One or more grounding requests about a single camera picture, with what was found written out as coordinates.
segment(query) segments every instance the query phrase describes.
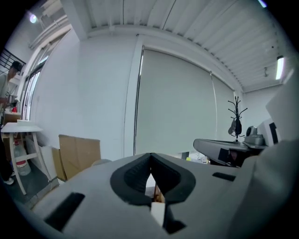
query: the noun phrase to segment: white wall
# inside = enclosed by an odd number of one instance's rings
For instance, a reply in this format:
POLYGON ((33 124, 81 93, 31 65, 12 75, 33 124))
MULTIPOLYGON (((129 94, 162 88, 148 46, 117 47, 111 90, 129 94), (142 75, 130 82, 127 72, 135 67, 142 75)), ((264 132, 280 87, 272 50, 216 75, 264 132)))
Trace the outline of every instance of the white wall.
POLYGON ((242 134, 246 133, 249 126, 257 127, 264 120, 270 118, 266 105, 274 97, 280 87, 280 85, 277 85, 244 94, 244 106, 245 108, 247 107, 248 110, 241 115, 243 116, 242 134))
POLYGON ((47 60, 33 95, 39 140, 59 148, 59 134, 99 139, 101 157, 123 157, 125 105, 135 36, 79 42, 70 31, 47 60))

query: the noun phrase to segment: person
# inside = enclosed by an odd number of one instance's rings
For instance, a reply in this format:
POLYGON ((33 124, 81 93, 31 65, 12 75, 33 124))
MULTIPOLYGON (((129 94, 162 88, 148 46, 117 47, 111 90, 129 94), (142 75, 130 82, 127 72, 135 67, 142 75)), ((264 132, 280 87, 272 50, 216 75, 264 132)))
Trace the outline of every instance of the person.
MULTIPOLYGON (((22 65, 18 61, 14 61, 8 70, 8 73, 3 73, 0 75, 0 116, 5 111, 6 105, 8 103, 9 96, 9 86, 8 82, 15 77, 15 75, 20 72, 22 69, 22 65)), ((4 181, 4 183, 11 185, 14 183, 14 180, 11 178, 14 176, 14 171, 12 170, 9 162, 7 161, 5 154, 5 147, 2 141, 2 137, 0 140, 0 175, 4 181)))

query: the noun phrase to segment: cardboard sheet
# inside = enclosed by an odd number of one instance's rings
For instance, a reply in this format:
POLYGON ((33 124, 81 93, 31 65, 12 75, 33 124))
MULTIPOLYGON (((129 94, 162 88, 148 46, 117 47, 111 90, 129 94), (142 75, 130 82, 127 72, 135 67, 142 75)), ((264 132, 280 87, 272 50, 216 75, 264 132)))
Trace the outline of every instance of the cardboard sheet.
POLYGON ((66 178, 89 168, 100 159, 100 141, 59 135, 62 164, 66 178))
POLYGON ((62 160, 61 160, 60 149, 52 148, 52 156, 53 156, 53 161, 54 161, 57 178, 64 180, 64 181, 67 180, 65 171, 64 171, 64 167, 62 164, 62 160))

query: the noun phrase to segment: white side table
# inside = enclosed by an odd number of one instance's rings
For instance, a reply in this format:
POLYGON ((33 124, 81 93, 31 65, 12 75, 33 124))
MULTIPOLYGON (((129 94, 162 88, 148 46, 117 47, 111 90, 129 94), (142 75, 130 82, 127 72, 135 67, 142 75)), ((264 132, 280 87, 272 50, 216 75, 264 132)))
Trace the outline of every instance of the white side table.
POLYGON ((48 173, 48 170, 47 170, 46 165, 43 161, 41 152, 40 152, 38 144, 37 144, 36 132, 40 132, 40 131, 42 131, 42 129, 38 126, 35 126, 35 125, 28 125, 28 126, 19 125, 18 123, 7 123, 1 130, 2 133, 9 133, 9 146, 10 146, 11 160, 12 160, 13 166, 14 166, 14 173, 15 173, 15 176, 17 178, 18 184, 19 184, 19 186, 22 190, 22 193, 24 195, 26 194, 26 191, 23 187, 23 184, 22 184, 21 179, 20 179, 20 175, 18 173, 18 168, 17 168, 17 165, 16 165, 17 162, 37 157, 39 162, 41 163, 41 166, 42 166, 44 172, 46 172, 48 180, 50 180, 50 175, 48 173), (29 154, 29 155, 23 155, 23 156, 15 158, 14 157, 14 133, 32 133, 34 146, 36 148, 36 153, 29 154))

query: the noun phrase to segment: fluorescent light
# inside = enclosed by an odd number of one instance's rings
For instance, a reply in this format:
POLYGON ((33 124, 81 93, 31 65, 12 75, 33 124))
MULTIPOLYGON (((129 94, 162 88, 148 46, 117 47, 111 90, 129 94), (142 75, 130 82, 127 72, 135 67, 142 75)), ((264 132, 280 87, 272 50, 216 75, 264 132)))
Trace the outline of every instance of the fluorescent light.
POLYGON ((258 0, 262 7, 267 7, 267 4, 263 0, 258 0))
POLYGON ((32 23, 36 23, 36 16, 32 14, 32 15, 30 16, 30 21, 31 21, 32 23))
POLYGON ((282 56, 277 57, 277 72, 276 72, 276 80, 281 78, 283 69, 284 69, 284 58, 282 56))

